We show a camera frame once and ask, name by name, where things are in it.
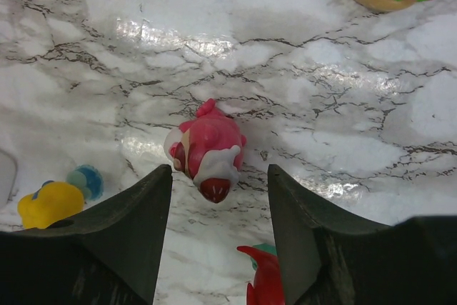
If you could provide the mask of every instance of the white marble tabletop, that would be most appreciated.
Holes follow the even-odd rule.
[[[209,203],[174,173],[158,305],[245,304],[273,243],[266,169],[393,224],[457,213],[457,0],[372,14],[352,0],[0,0],[0,149],[17,201],[77,164],[107,196],[168,163],[168,131],[209,97],[248,138]]]

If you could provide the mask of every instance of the white patch on toy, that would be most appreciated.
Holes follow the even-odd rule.
[[[181,142],[182,137],[183,133],[181,132],[181,130],[179,130],[179,128],[171,130],[169,134],[166,135],[164,142],[164,152],[166,157],[168,157],[170,161],[173,161],[174,158],[172,157],[172,155],[170,155],[169,150],[171,146],[173,146],[173,144]]]
[[[240,173],[233,165],[233,161],[240,152],[239,146],[208,151],[201,160],[199,172],[194,177],[194,185],[200,187],[203,181],[215,178],[229,180],[230,189],[232,189],[240,179]]]

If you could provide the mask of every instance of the pink toy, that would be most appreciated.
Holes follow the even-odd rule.
[[[206,199],[220,203],[238,183],[246,137],[214,99],[201,105],[196,117],[170,131],[164,150],[175,170],[184,172]]]

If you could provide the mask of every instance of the blue toy part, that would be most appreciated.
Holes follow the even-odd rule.
[[[271,244],[267,243],[262,243],[262,244],[257,244],[255,246],[252,246],[253,248],[256,248],[258,250],[265,251],[267,253],[273,254],[274,256],[278,256],[278,253],[276,252],[276,247],[272,246]],[[257,270],[257,262],[253,258],[251,258],[252,261],[252,268],[254,268],[254,271]]]
[[[93,166],[84,164],[67,174],[66,182],[77,187],[84,195],[84,200],[97,200],[104,190],[103,178]]]

